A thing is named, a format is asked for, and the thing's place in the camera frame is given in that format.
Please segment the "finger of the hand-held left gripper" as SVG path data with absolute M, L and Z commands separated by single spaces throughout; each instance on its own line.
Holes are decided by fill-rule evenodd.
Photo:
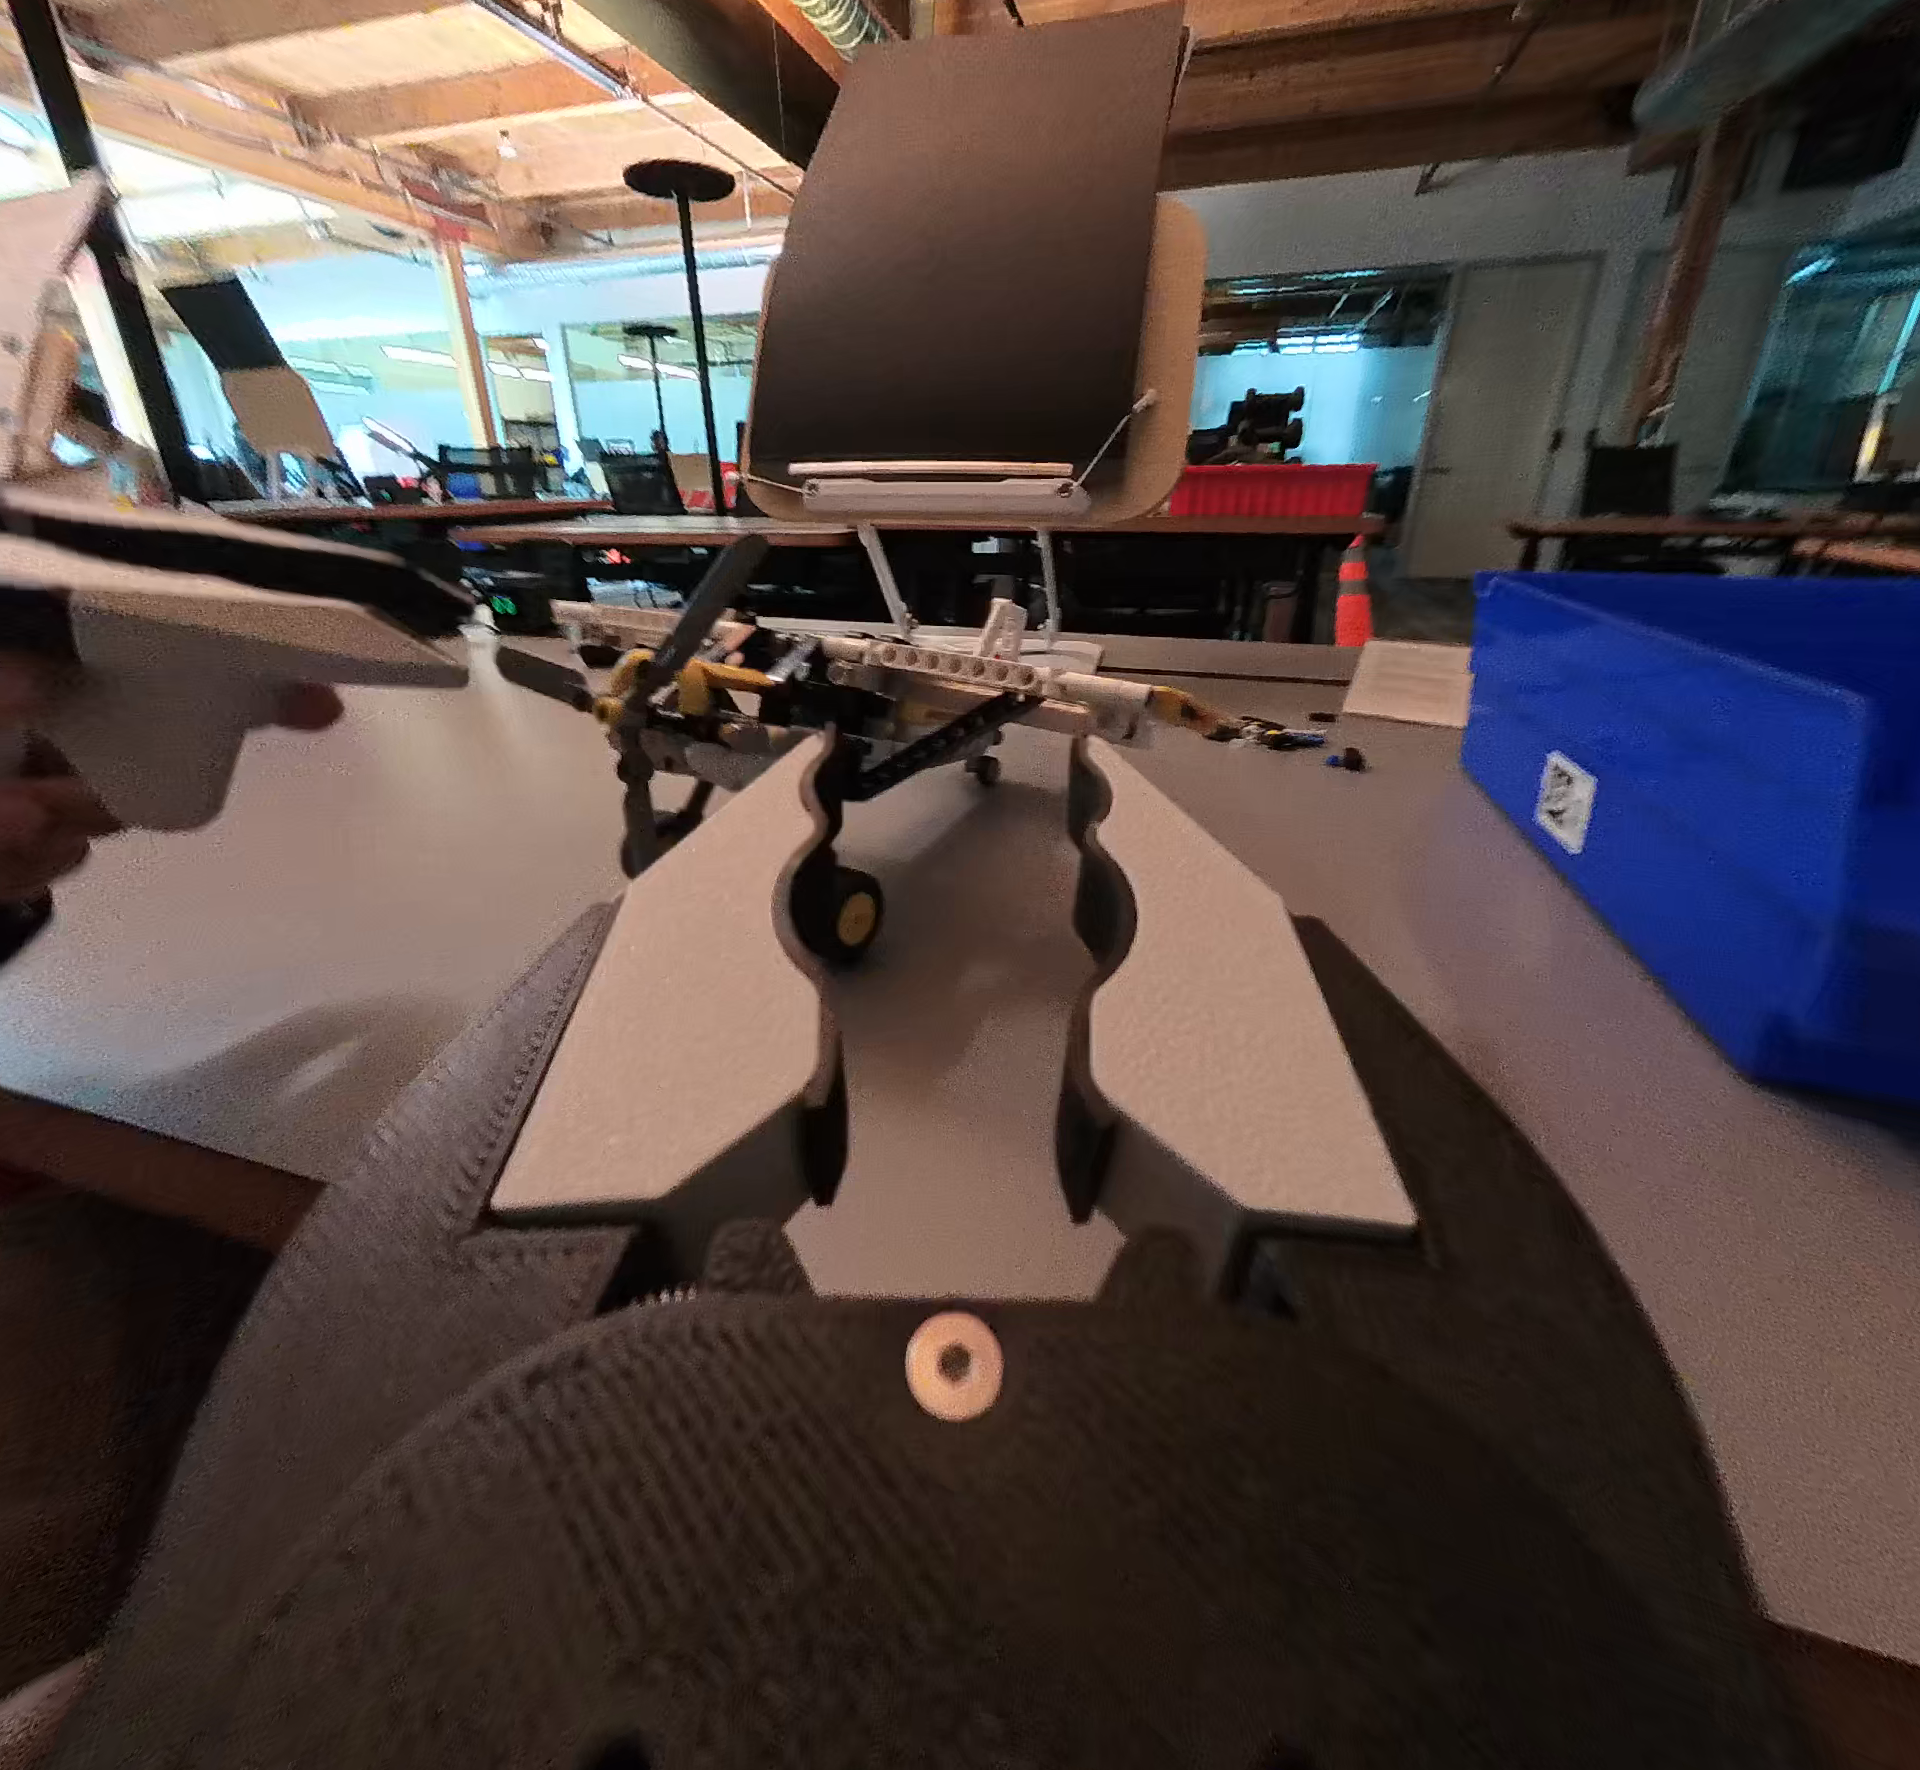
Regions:
M 451 636 L 474 610 L 464 584 L 390 552 L 207 512 L 134 510 L 50 489 L 4 489 L 3 524 L 4 534 L 100 563 L 364 606 L 417 636 Z
M 455 689 L 462 645 L 440 647 L 368 606 L 120 565 L 45 541 L 3 550 L 4 619 L 54 600 L 79 664 L 142 680 Z

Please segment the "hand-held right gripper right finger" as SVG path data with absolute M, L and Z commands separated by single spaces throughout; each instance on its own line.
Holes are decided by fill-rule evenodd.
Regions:
M 1169 1229 L 1235 1295 L 1272 1237 L 1404 1246 L 1421 1214 L 1284 897 L 1116 747 L 1069 765 L 1072 1000 L 1058 1188 Z

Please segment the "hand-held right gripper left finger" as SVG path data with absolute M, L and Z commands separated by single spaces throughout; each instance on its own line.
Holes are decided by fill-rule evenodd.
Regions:
M 807 731 L 621 894 L 491 1188 L 503 1223 L 789 1222 L 848 1166 L 844 1050 L 792 893 L 832 842 Z

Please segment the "yellow white lego airplane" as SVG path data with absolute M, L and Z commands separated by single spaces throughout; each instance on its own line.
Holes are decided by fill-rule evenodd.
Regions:
M 978 636 L 958 645 L 920 638 L 900 607 L 893 633 L 775 628 L 740 607 L 768 549 L 762 534 L 727 541 L 671 623 L 621 612 L 589 625 L 585 606 L 567 606 L 574 650 L 607 663 L 603 687 L 512 645 L 495 654 L 505 680 L 580 711 L 611 744 L 628 878 L 703 825 L 714 791 L 742 797 L 811 747 L 820 834 L 785 870 L 777 906 L 798 962 L 860 965 L 880 934 L 885 893 L 837 854 L 845 809 L 940 769 L 989 786 L 1004 730 L 1028 725 L 1069 740 L 1071 835 L 1089 872 L 1112 872 L 1112 897 L 1145 904 L 1153 887 L 1191 903 L 1202 923 L 1240 922 L 1235 906 L 1260 893 L 1260 880 L 1127 765 L 1100 762 L 1097 744 L 1183 727 L 1253 746 L 1267 724 L 1222 714 L 1176 684 L 1035 663 L 1025 652 L 1025 610 L 1013 601 L 997 601 Z

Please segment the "cluster of small lego pieces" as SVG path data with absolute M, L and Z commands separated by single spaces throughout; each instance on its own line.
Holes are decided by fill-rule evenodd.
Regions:
M 1313 724 L 1298 727 L 1246 716 L 1235 720 L 1222 733 L 1222 740 L 1234 747 L 1258 747 L 1276 754 L 1309 751 L 1316 756 L 1324 769 L 1349 774 L 1365 774 L 1372 769 L 1368 756 L 1358 746 L 1332 744 L 1327 730 Z

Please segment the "brown cardboard sheet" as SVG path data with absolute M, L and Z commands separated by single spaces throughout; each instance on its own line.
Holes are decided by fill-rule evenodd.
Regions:
M 3 201 L 3 478 L 54 466 L 52 441 L 84 447 L 113 427 L 106 400 L 79 387 L 79 344 L 52 319 L 76 259 L 109 204 L 101 171 L 57 191 Z

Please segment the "printed paper sheet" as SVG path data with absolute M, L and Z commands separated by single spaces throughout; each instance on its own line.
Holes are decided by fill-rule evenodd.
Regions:
M 1472 701 L 1469 643 L 1378 636 L 1358 652 L 1341 716 L 1463 730 Z

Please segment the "black floor lamp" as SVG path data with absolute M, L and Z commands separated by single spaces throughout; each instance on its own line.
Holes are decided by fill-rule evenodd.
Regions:
M 701 295 L 700 259 L 692 233 L 692 208 L 721 204 L 737 190 L 737 178 L 725 168 L 707 161 L 686 161 L 678 157 L 653 157 L 629 162 L 621 171 L 629 191 L 639 198 L 673 201 L 678 220 L 686 313 L 694 351 L 694 371 L 700 380 L 703 430 L 707 441 L 707 481 L 710 500 L 718 516 L 727 513 L 724 460 L 718 443 L 715 403 L 711 393 L 711 368 L 707 353 L 707 321 Z
M 666 344 L 676 340 L 671 323 L 628 321 L 619 327 L 617 362 L 633 376 L 644 376 L 653 389 L 655 427 L 650 435 L 653 450 L 671 460 L 674 452 L 671 416 L 666 410 L 665 382 L 682 371 L 665 356 Z
M 6 5 L 64 171 L 69 177 L 103 173 L 97 139 L 84 108 L 52 0 L 6 0 Z M 190 450 L 177 396 L 156 342 L 155 319 L 134 277 L 128 241 L 110 191 L 88 229 L 86 246 L 92 253 L 113 323 L 109 348 L 117 351 L 132 400 L 138 403 L 131 433 L 155 452 L 166 481 L 164 498 L 177 507 L 182 494 L 202 487 L 197 460 Z

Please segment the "blue plastic bin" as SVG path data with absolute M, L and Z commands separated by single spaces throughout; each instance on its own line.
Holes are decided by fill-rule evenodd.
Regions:
M 1911 578 L 1480 573 L 1462 766 L 1742 1075 L 1918 1100 Z

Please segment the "red storage bin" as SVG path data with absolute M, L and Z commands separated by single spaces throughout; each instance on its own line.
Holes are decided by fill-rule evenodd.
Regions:
M 1355 518 L 1368 512 L 1378 468 L 1358 464 L 1188 464 L 1168 513 L 1183 518 Z

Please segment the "wooden office desk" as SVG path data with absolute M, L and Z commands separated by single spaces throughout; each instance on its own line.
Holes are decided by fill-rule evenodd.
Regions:
M 1792 574 L 1813 565 L 1916 573 L 1918 547 L 1914 512 L 1514 518 L 1505 529 L 1523 573 Z

